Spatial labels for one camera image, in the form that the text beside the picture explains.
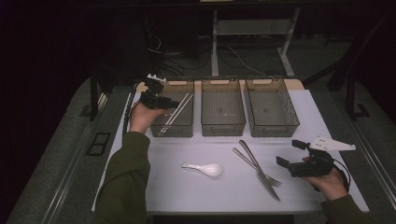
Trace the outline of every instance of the metal stand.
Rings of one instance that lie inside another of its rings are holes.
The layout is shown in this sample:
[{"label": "metal stand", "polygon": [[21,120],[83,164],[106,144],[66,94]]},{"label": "metal stand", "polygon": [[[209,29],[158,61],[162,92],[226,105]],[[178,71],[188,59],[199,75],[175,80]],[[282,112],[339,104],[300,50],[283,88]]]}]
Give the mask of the metal stand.
[{"label": "metal stand", "polygon": [[288,56],[286,55],[286,52],[288,51],[288,47],[291,41],[291,37],[293,36],[294,27],[296,26],[299,13],[300,13],[300,8],[299,7],[295,8],[293,11],[293,16],[291,17],[291,21],[289,23],[289,29],[288,29],[288,33],[286,34],[285,43],[283,44],[282,48],[277,49],[277,52],[280,57],[280,61],[282,61],[283,67],[285,68],[285,72],[288,77],[295,76],[293,70],[291,69],[291,65]]},{"label": "metal stand", "polygon": [[[283,46],[281,48],[278,48],[278,54],[280,57],[280,60],[283,63],[283,67],[285,68],[285,72],[287,74],[288,77],[294,77],[294,72],[291,69],[291,65],[288,59],[288,56],[286,55],[286,52],[288,51],[288,47],[291,41],[291,38],[293,36],[293,32],[294,32],[294,27],[297,23],[297,18],[298,15],[300,13],[300,8],[297,7],[293,10],[293,15],[291,17],[289,21],[289,25],[288,28],[286,30],[286,32],[280,32],[277,34],[285,34],[286,35],[286,39],[285,42],[283,44]],[[262,27],[249,27],[249,25],[247,25],[247,29],[238,29],[238,27],[231,27],[231,23],[232,22],[238,22],[238,24],[240,24],[239,22],[241,21],[231,21],[231,22],[223,22],[223,26],[227,26],[227,28],[222,27],[221,32],[219,34],[219,27],[218,27],[218,11],[215,9],[214,13],[213,13],[213,37],[212,37],[212,55],[211,55],[211,60],[212,60],[212,76],[217,77],[219,75],[219,61],[218,61],[218,53],[217,53],[217,47],[218,47],[218,43],[217,43],[217,39],[218,39],[218,35],[273,35],[272,31],[270,32],[266,32],[265,31],[265,24],[262,25]]]}]

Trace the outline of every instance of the metal frame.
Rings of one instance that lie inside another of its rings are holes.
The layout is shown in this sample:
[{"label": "metal frame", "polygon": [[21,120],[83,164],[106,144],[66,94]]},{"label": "metal frame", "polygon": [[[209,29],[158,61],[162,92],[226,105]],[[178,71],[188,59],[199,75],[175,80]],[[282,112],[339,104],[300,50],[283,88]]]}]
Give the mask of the metal frame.
[{"label": "metal frame", "polygon": [[[286,34],[285,42],[281,48],[278,48],[278,54],[280,57],[280,60],[283,64],[283,67],[285,69],[286,75],[288,77],[294,77],[294,72],[291,68],[288,56],[286,55],[289,44],[291,41],[291,38],[293,36],[294,32],[294,27],[297,23],[298,15],[300,13],[300,8],[297,7],[293,10],[293,15],[291,19],[289,20],[289,26],[286,30],[286,32],[276,32],[277,34]],[[227,29],[221,29],[221,32],[219,31],[219,21],[218,21],[218,11],[214,9],[213,12],[213,37],[212,37],[212,55],[211,55],[211,61],[212,61],[212,76],[217,77],[219,75],[219,61],[218,61],[218,52],[217,52],[217,47],[218,47],[218,35],[269,35],[269,33],[265,32],[265,30],[262,29],[263,27],[253,27],[253,30],[251,30],[248,33],[239,33],[238,31],[236,32],[231,32],[231,33],[225,33],[224,30]]]}]

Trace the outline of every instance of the cable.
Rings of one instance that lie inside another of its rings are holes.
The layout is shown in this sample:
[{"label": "cable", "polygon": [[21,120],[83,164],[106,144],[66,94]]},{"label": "cable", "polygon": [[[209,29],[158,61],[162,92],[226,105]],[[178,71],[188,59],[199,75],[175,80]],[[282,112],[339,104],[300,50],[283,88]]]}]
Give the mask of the cable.
[{"label": "cable", "polygon": [[340,163],[340,164],[344,167],[344,169],[346,170],[346,172],[347,172],[347,177],[348,177],[348,179],[347,179],[347,189],[346,189],[346,190],[349,190],[350,181],[351,181],[350,172],[349,172],[349,170],[345,167],[345,165],[344,165],[343,163],[341,163],[341,162],[338,161],[338,160],[335,160],[335,161],[338,162],[338,163]]},{"label": "cable", "polygon": [[221,56],[221,54],[219,53],[219,51],[218,51],[218,58],[219,58],[223,63],[225,63],[226,65],[228,65],[228,66],[230,66],[230,67],[232,67],[232,68],[237,68],[237,69],[245,68],[244,65],[243,65],[243,66],[237,67],[237,66],[230,65],[229,63],[226,63],[225,60],[224,60],[224,58],[223,58],[223,57]]},{"label": "cable", "polygon": [[257,70],[254,69],[254,68],[249,67],[249,66],[241,59],[241,57],[239,57],[239,55],[235,52],[235,50],[233,50],[233,49],[230,48],[229,46],[226,46],[226,47],[229,48],[229,49],[236,55],[236,57],[238,57],[239,61],[241,61],[241,63],[242,63],[246,68],[250,69],[250,70],[253,71],[253,72],[256,72],[256,73],[262,74],[262,75],[264,75],[264,76],[266,76],[266,77],[269,77],[269,76],[265,75],[264,73],[262,73],[262,72],[260,72],[260,71],[257,71]]}]

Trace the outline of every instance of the green sleeve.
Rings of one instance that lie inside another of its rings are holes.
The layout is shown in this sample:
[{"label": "green sleeve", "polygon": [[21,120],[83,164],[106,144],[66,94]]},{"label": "green sleeve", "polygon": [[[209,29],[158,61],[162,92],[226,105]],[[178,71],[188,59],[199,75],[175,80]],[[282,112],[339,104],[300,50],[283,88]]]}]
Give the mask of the green sleeve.
[{"label": "green sleeve", "polygon": [[149,139],[142,133],[122,137],[121,149],[108,162],[93,223],[147,223],[148,149]]},{"label": "green sleeve", "polygon": [[330,224],[371,224],[377,223],[368,213],[363,213],[352,197],[345,197],[321,204],[323,213]]}]

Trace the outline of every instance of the table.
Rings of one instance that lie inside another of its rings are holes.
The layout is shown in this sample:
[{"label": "table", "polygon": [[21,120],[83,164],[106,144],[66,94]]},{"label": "table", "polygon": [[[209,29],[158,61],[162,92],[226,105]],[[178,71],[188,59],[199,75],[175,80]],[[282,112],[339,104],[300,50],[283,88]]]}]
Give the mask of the table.
[{"label": "table", "polygon": [[[299,89],[298,84],[288,85],[291,86]],[[150,131],[147,132],[151,139],[148,151],[151,164],[147,187],[148,214],[295,215],[320,211],[319,203],[324,201],[321,194],[302,179],[291,177],[289,171],[276,164],[276,156],[297,162],[308,155],[306,150],[292,147],[291,139],[312,142],[318,135],[331,137],[310,92],[289,90],[301,122],[292,138],[253,138],[248,123],[243,136],[203,137],[200,88],[200,81],[195,81],[192,138],[156,138]],[[134,99],[138,99],[139,95],[137,92]],[[110,156],[120,148],[122,122],[123,117]],[[256,171],[233,153],[233,147],[242,149],[238,144],[240,139],[248,143],[263,171],[283,183],[275,188],[280,202],[265,189]],[[331,152],[331,155],[344,163],[339,152]],[[182,169],[182,162],[219,163],[223,173],[210,177],[199,171]],[[350,194],[362,211],[369,211],[353,178]]]}]

